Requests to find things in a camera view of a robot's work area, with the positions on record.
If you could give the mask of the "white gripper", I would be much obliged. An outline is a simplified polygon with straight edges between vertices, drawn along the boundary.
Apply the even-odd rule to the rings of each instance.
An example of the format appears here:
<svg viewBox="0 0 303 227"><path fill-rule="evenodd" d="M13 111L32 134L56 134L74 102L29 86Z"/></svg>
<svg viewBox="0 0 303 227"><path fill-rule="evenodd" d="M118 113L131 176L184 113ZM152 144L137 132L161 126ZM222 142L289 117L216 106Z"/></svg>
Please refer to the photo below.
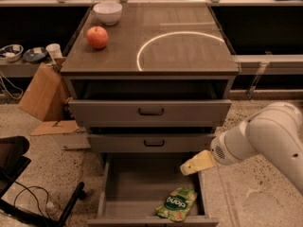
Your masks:
<svg viewBox="0 0 303 227"><path fill-rule="evenodd" d="M248 122L242 121L238 126L216 136L211 142L210 151L203 150L180 166L182 174L190 175L211 168L215 160L228 166L255 156L256 150L246 137L247 126Z"/></svg>

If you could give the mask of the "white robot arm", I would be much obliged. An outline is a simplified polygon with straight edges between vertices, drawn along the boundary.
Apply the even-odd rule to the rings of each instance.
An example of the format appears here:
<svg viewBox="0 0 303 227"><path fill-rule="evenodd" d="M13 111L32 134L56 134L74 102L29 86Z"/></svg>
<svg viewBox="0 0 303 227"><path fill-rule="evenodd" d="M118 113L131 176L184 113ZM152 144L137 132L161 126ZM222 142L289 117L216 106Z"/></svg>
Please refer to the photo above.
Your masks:
<svg viewBox="0 0 303 227"><path fill-rule="evenodd" d="M233 165L262 155L303 193L303 143L298 137L302 113L288 102L275 102L215 137L203 150L180 166L184 175L217 163Z"/></svg>

